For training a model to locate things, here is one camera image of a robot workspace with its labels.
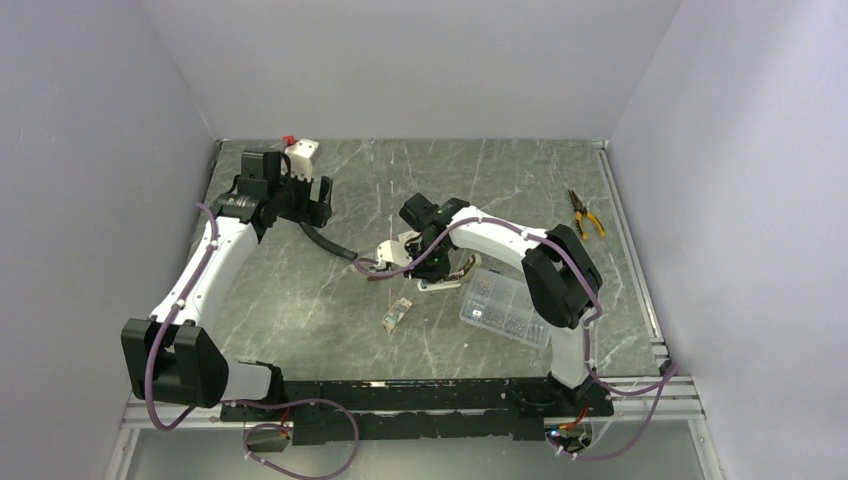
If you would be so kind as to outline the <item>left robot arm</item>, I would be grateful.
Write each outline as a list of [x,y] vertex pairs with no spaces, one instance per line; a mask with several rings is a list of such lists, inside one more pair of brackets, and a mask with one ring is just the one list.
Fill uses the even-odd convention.
[[200,243],[164,300],[145,319],[130,319],[121,344],[134,395],[195,408],[246,400],[263,420],[286,406],[279,368],[227,359],[213,339],[224,297],[244,262],[278,220],[323,227],[332,180],[316,181],[317,143],[284,150],[246,149],[230,188],[201,207]]

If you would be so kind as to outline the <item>white staple box tray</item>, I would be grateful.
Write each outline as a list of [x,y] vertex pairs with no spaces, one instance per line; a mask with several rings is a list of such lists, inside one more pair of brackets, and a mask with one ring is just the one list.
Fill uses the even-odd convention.
[[405,297],[396,300],[388,309],[381,321],[381,324],[383,325],[384,329],[388,333],[391,333],[393,330],[395,330],[412,306],[413,302]]

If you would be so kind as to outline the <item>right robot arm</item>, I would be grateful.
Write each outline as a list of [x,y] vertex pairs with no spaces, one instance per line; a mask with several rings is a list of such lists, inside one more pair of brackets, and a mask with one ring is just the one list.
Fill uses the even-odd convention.
[[590,356],[585,321],[599,313],[602,277],[577,234],[570,227],[521,226],[485,213],[465,200],[442,205],[418,193],[399,215],[416,233],[404,246],[411,259],[405,276],[429,283],[453,272],[449,252],[467,249],[514,267],[524,275],[533,308],[551,327],[555,382],[550,401],[564,415],[586,405]]

